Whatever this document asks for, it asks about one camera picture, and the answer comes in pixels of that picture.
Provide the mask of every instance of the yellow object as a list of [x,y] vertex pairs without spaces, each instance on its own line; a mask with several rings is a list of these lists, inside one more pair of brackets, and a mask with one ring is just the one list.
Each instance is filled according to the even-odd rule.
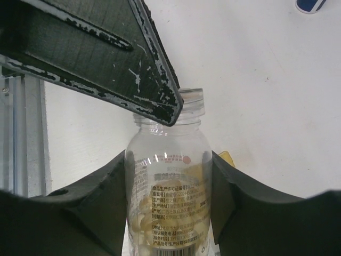
[[224,159],[226,162],[228,162],[230,165],[232,165],[233,167],[236,167],[236,166],[234,165],[233,159],[232,159],[232,157],[231,157],[231,155],[230,155],[229,152],[223,151],[223,152],[221,152],[221,153],[219,154],[219,156],[220,156],[222,159]]

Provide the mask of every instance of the blue and white container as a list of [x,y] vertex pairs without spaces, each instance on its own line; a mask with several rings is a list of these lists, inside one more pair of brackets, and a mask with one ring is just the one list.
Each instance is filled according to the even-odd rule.
[[318,12],[326,0],[296,0],[296,7],[303,13]]

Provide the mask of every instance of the clear bottle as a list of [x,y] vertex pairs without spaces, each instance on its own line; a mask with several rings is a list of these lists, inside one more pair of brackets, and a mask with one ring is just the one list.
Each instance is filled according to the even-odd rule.
[[134,114],[125,155],[130,255],[208,255],[212,151],[199,130],[202,89],[180,89],[172,127]]

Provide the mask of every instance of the white surface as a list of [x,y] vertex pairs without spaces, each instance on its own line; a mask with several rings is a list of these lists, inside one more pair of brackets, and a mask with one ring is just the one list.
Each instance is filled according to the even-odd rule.
[[[216,152],[278,190],[341,188],[341,2],[146,0],[181,87],[203,87]],[[102,166],[135,131],[116,106],[46,86],[53,188]]]

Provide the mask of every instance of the blue cylindrical object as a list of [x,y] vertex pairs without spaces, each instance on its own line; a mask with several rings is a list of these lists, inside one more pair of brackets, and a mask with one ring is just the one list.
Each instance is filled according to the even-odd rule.
[[323,6],[326,0],[296,0],[297,8],[304,13],[315,13]]

